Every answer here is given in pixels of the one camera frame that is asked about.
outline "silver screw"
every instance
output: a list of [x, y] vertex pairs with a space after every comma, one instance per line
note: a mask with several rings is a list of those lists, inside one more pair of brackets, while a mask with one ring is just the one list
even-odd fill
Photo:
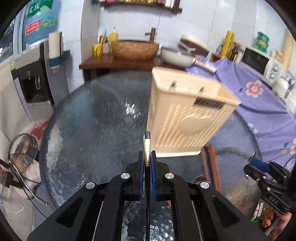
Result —
[[95, 183], [89, 182], [85, 186], [86, 186], [87, 189], [93, 189], [95, 187]]
[[208, 182], [201, 182], [200, 187], [203, 189], [208, 189], [210, 187], [210, 185]]
[[175, 177], [175, 175], [173, 174], [173, 173], [167, 173], [167, 174], [165, 174], [165, 177], [167, 178], [167, 179], [173, 179], [174, 177]]
[[128, 179], [128, 178], [130, 178], [130, 176], [131, 176], [131, 175], [129, 175], [129, 174], [126, 173], [126, 172], [123, 173], [123, 174], [121, 174], [121, 178], [122, 178], [122, 179]]

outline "round glass table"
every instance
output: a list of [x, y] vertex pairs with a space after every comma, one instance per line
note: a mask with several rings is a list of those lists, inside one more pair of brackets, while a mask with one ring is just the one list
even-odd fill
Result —
[[[138, 160], [151, 83], [150, 71], [112, 72], [81, 86], [57, 108], [44, 132], [39, 158], [43, 187], [53, 210], [87, 182], [109, 182]], [[253, 152], [260, 158], [253, 135], [234, 112], [209, 143], [216, 151], [222, 194], [251, 217], [260, 191], [256, 182], [246, 179], [243, 167]], [[167, 163], [171, 172], [187, 182], [203, 175], [199, 155], [158, 161]], [[151, 209], [151, 240], [173, 240], [167, 203], [152, 201]], [[122, 236], [144, 237], [144, 200], [126, 205]]]

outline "wooden countertop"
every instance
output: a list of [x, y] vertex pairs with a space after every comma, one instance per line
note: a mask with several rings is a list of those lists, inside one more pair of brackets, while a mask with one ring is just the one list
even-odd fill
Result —
[[114, 56], [113, 54], [104, 54], [98, 57], [90, 57], [79, 65], [79, 69], [141, 69], [152, 70], [153, 67], [160, 66], [171, 69], [185, 70], [183, 67], [176, 67], [164, 62], [156, 56], [148, 60], [128, 60]]

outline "frying pan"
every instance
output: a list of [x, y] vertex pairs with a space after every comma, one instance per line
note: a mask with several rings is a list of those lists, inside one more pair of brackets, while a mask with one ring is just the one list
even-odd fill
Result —
[[180, 51], [179, 49], [173, 49], [169, 47], [161, 47], [160, 57], [167, 63], [180, 66], [180, 67], [189, 67], [193, 64], [209, 71], [210, 73], [216, 73], [216, 68], [205, 65], [204, 63], [198, 61], [194, 54], [189, 52]]

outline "hand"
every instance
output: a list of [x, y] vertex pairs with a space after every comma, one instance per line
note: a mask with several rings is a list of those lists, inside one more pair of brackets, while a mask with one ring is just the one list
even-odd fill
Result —
[[274, 241], [280, 235], [280, 233], [283, 231], [283, 229], [286, 227], [286, 225], [288, 224], [288, 222], [292, 217], [292, 214], [289, 212], [282, 215], [276, 212], [272, 207], [268, 207], [266, 213], [264, 214], [263, 221], [261, 223], [261, 225], [264, 228], [271, 225], [271, 220], [273, 219], [275, 213], [280, 218], [280, 221], [275, 226], [275, 228], [271, 231], [269, 241]]

